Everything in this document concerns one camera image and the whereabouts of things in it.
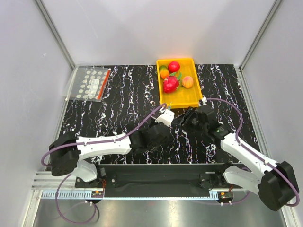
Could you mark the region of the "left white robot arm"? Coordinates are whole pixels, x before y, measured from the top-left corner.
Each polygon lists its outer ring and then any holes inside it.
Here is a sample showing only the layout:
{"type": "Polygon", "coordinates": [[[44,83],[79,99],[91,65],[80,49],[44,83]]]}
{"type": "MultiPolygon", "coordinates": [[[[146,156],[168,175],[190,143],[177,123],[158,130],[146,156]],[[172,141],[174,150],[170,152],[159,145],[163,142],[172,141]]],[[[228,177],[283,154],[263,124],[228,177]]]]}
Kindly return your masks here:
{"type": "Polygon", "coordinates": [[[93,163],[86,159],[95,156],[141,154],[158,152],[167,143],[170,128],[164,123],[136,129],[132,134],[122,133],[111,137],[61,136],[50,145],[50,169],[52,176],[73,175],[91,187],[102,183],[102,175],[93,163]]]}

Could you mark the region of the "peach fruit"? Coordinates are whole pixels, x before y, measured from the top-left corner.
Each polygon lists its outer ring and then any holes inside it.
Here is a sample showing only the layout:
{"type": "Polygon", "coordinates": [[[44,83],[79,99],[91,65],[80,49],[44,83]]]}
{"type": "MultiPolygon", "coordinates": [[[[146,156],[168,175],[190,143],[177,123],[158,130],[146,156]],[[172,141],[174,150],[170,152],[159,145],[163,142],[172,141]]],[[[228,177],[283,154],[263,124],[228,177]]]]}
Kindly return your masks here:
{"type": "Polygon", "coordinates": [[[182,79],[182,86],[186,89],[190,89],[194,84],[193,78],[191,76],[185,76],[182,79]]]}

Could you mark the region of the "orange green mango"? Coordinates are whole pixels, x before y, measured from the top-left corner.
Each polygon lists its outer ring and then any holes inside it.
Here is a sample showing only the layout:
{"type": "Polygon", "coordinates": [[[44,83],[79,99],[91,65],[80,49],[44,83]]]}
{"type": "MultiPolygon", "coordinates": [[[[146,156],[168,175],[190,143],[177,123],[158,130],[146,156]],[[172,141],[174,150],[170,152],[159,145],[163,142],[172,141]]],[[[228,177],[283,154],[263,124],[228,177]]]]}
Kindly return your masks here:
{"type": "Polygon", "coordinates": [[[159,73],[162,79],[165,79],[169,76],[169,70],[165,65],[159,67],[159,73]]]}

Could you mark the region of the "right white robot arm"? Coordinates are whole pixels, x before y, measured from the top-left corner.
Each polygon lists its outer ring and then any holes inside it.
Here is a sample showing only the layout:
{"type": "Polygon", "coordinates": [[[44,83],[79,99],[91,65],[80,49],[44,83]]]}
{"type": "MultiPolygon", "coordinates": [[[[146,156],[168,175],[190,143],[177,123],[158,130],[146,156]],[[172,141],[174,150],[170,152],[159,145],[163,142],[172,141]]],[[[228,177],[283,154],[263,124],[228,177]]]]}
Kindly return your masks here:
{"type": "Polygon", "coordinates": [[[240,186],[258,195],[272,211],[278,211],[285,205],[290,206],[292,199],[296,199],[295,205],[299,203],[299,187],[293,167],[286,161],[278,163],[248,145],[229,126],[217,120],[211,107],[190,107],[177,121],[180,126],[198,133],[248,168],[245,171],[233,164],[226,164],[215,175],[219,187],[229,184],[240,186]]]}

